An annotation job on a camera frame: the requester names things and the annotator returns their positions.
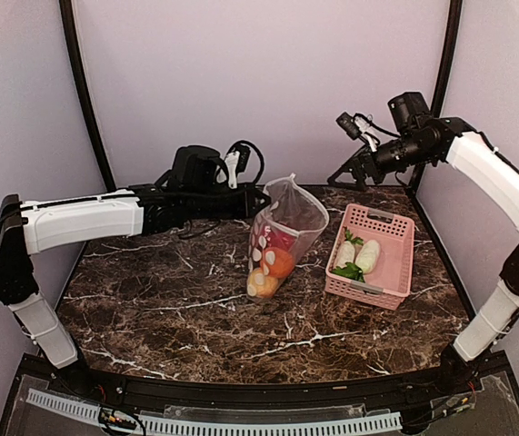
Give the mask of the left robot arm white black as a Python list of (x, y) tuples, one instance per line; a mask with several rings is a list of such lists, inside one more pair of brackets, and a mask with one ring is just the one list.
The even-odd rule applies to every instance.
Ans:
[(206, 192), (169, 191), (153, 184), (50, 202), (7, 195), (0, 207), (0, 303), (26, 328), (62, 383), (77, 396), (96, 388), (95, 374), (43, 296), (31, 257), (71, 243), (164, 233), (194, 220), (243, 220), (271, 202), (251, 183)]

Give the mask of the bright red tomato toy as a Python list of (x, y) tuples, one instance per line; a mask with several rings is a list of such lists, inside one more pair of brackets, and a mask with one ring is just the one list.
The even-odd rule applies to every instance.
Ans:
[(276, 247), (287, 252), (291, 251), (295, 241), (296, 237), (294, 235), (275, 228), (272, 229), (268, 235), (269, 247)]

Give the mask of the white radish toy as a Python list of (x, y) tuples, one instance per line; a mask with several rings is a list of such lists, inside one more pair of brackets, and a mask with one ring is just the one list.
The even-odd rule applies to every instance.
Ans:
[(344, 268), (348, 263), (352, 263), (355, 258), (355, 245), (350, 241), (342, 242), (334, 259), (334, 267)]
[(376, 266), (380, 253), (380, 243), (377, 240), (369, 240), (356, 255), (354, 263), (362, 270), (363, 274), (371, 273)]

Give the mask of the clear polka dot zip bag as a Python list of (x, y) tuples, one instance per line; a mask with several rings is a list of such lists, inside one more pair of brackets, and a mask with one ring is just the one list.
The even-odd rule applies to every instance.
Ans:
[(323, 204), (294, 173), (268, 182), (271, 203), (254, 219), (248, 245), (247, 296), (270, 299), (329, 224)]

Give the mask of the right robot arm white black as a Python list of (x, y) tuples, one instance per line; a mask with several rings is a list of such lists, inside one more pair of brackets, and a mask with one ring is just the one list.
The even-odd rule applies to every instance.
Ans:
[[(329, 177), (329, 184), (340, 186), (339, 176), (349, 173), (354, 188), (363, 191), (368, 180), (380, 183), (387, 174), (402, 173), (413, 164), (443, 162), (471, 181), (519, 234), (519, 170), (464, 120), (422, 116), (384, 144), (369, 133), (375, 125), (362, 114), (342, 113), (336, 122), (363, 145)], [(453, 359), (433, 372), (433, 387), (442, 394), (454, 392), (467, 378), (464, 364), (507, 334), (518, 318), (519, 243), (505, 259), (491, 296), (450, 345)]]

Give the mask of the yellow peach toy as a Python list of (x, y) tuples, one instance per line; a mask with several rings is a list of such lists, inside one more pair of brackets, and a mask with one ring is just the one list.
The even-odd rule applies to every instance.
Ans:
[(261, 268), (255, 268), (247, 280), (247, 294), (256, 298), (271, 298), (274, 296), (279, 281), (275, 277), (265, 275)]

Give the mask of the orange tangerine toy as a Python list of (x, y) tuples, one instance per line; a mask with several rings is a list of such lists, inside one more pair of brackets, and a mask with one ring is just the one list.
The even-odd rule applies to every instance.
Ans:
[(264, 275), (276, 279), (286, 278), (295, 267), (293, 255), (278, 247), (266, 248), (260, 264)]

